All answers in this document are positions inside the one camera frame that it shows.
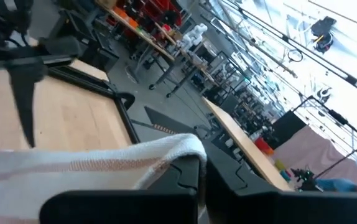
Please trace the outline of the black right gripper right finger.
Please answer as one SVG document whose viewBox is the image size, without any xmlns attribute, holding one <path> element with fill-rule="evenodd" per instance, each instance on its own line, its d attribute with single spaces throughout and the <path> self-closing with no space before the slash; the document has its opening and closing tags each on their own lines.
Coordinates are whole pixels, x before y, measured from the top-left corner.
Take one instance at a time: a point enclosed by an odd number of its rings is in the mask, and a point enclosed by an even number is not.
<svg viewBox="0 0 357 224">
<path fill-rule="evenodd" d="M 212 143 L 202 144 L 212 223 L 357 224 L 357 193 L 283 191 Z"/>
</svg>

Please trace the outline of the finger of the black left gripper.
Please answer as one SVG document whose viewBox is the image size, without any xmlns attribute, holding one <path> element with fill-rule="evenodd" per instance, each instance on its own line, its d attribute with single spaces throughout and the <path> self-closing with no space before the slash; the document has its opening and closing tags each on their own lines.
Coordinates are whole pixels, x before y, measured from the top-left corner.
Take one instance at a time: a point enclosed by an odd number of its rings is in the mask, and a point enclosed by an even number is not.
<svg viewBox="0 0 357 224">
<path fill-rule="evenodd" d="M 35 147 L 33 115 L 35 84 L 40 82 L 46 73 L 47 67 L 40 63 L 9 69 L 14 102 L 24 136 L 30 147 Z"/>
</svg>

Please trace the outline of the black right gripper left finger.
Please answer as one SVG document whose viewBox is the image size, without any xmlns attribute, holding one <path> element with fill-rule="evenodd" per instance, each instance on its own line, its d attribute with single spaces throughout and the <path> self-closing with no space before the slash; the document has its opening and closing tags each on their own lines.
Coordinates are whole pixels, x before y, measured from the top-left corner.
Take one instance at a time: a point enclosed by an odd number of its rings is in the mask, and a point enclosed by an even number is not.
<svg viewBox="0 0 357 224">
<path fill-rule="evenodd" d="M 200 160 L 185 156 L 145 190 L 71 190 L 48 199 L 41 224 L 191 224 L 198 221 Z"/>
</svg>

